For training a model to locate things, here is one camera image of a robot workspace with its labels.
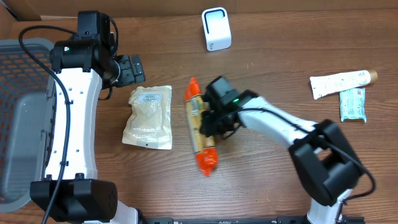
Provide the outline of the beige vacuum food pouch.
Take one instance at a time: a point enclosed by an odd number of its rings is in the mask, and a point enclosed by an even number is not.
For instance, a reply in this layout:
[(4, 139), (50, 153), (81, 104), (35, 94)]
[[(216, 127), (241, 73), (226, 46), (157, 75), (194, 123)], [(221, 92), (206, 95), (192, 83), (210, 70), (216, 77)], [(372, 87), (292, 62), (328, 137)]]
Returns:
[(149, 149), (170, 150), (172, 87), (143, 87), (131, 92), (132, 114), (123, 131), (122, 143)]

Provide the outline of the white bamboo print tube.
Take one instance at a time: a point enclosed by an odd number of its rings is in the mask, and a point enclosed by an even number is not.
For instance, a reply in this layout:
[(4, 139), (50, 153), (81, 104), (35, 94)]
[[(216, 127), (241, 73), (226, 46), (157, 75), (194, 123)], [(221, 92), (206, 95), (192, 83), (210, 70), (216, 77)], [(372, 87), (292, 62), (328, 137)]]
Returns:
[(336, 73), (333, 75), (310, 77), (313, 99), (366, 86), (376, 82), (378, 74), (375, 70), (358, 70), (353, 72)]

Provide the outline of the teal wet wipes pack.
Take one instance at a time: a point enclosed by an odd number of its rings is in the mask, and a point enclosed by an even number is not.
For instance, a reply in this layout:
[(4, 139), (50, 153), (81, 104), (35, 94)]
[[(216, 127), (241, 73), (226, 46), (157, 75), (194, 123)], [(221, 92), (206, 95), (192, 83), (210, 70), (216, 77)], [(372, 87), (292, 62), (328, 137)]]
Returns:
[(361, 119), (367, 121), (365, 113), (365, 88), (352, 88), (340, 92), (340, 120)]

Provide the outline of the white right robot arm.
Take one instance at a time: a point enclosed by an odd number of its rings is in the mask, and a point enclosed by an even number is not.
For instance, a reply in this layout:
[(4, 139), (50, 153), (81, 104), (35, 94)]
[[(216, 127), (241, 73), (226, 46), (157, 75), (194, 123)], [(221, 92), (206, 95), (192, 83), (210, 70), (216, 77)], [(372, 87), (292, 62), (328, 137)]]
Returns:
[(203, 101), (209, 109), (202, 114), (202, 134), (233, 134), (242, 126), (259, 131), (288, 150), (312, 201), (303, 217), (279, 217), (277, 223), (364, 223), (363, 217), (342, 214), (364, 172), (336, 123), (295, 117), (251, 90), (240, 93), (222, 76), (206, 86)]

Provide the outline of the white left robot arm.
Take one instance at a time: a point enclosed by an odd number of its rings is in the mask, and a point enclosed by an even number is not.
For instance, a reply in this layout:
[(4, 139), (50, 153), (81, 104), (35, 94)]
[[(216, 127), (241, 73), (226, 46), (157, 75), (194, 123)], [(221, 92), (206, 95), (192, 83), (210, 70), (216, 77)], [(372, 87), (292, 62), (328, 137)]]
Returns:
[(139, 56), (118, 55), (115, 21), (99, 11), (78, 13), (77, 30), (58, 41), (45, 70), (55, 80), (56, 109), (49, 161), (30, 197), (45, 218), (68, 223), (142, 222), (118, 199), (113, 182), (98, 179), (94, 141), (101, 90), (145, 81)]

